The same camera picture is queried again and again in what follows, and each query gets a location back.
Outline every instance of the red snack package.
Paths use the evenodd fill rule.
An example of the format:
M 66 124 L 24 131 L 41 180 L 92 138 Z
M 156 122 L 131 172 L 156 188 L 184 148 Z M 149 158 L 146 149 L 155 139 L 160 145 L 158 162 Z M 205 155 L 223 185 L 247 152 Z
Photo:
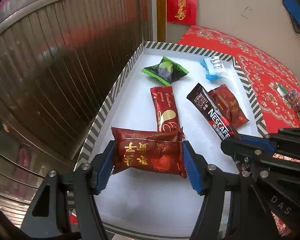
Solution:
M 150 89 L 157 116 L 158 132 L 179 130 L 179 118 L 172 87 Z
M 234 94 L 232 94 L 226 85 L 223 84 L 209 91 L 208 94 L 220 109 L 221 114 L 233 124 L 234 128 L 238 129 L 246 122 L 249 122 Z
M 197 0 L 167 0 L 167 22 L 195 25 Z
M 113 174 L 133 167 L 187 177 L 183 165 L 182 129 L 151 132 L 112 127 L 111 130 L 116 147 Z

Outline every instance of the wall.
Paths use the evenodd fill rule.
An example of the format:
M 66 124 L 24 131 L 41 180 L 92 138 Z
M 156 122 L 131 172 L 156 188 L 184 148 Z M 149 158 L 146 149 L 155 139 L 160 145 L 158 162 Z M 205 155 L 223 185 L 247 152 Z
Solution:
M 198 0 L 196 25 L 256 46 L 288 67 L 300 81 L 300 34 L 295 33 L 282 0 Z M 167 23 L 166 41 L 176 43 L 187 29 L 186 25 Z

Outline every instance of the metal screw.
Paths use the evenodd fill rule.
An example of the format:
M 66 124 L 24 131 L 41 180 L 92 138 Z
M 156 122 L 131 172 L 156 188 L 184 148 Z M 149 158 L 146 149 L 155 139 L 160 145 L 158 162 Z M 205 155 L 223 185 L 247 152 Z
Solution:
M 91 165 L 89 163 L 85 163 L 85 164 L 82 164 L 81 168 L 86 171 L 91 168 Z
M 268 176 L 269 176 L 269 172 L 268 172 L 268 171 L 261 171 L 261 172 L 260 172 L 260 177 L 261 177 L 261 178 L 264 179 L 264 178 L 266 178 L 266 177 L 268 177 Z
M 49 171 L 48 176 L 54 177 L 54 176 L 56 176 L 56 174 L 57 174 L 57 171 L 53 170 L 53 171 Z
M 249 177 L 250 176 L 250 173 L 248 171 L 242 171 L 241 174 L 244 177 Z
M 214 164 L 209 164 L 208 165 L 208 170 L 209 171 L 215 171 L 217 169 L 217 166 L 216 165 L 214 165 Z
M 255 154 L 255 155 L 260 155 L 261 153 L 262 153 L 261 150 L 255 150 L 255 151 L 254 151 L 254 154 Z

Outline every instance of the floral tablecloth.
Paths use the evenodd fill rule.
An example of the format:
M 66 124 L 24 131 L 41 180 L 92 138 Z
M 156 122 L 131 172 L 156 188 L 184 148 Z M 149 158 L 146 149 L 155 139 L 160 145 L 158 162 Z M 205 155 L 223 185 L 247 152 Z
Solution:
M 296 89 L 300 94 L 300 83 L 288 68 L 273 57 L 237 38 L 200 26 L 191 26 L 178 44 L 234 56 L 257 95 L 268 133 L 276 133 L 281 127 L 300 127 L 297 114 L 277 92 L 277 83 L 280 83 L 288 92 Z

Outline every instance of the green and black candy wrapper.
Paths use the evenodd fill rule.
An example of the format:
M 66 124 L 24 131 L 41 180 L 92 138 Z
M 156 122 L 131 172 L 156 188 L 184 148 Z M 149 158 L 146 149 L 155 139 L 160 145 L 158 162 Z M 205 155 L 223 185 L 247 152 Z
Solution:
M 173 82 L 189 73 L 181 65 L 166 57 L 163 57 L 159 64 L 145 67 L 141 71 L 158 79 L 165 86 L 170 86 Z

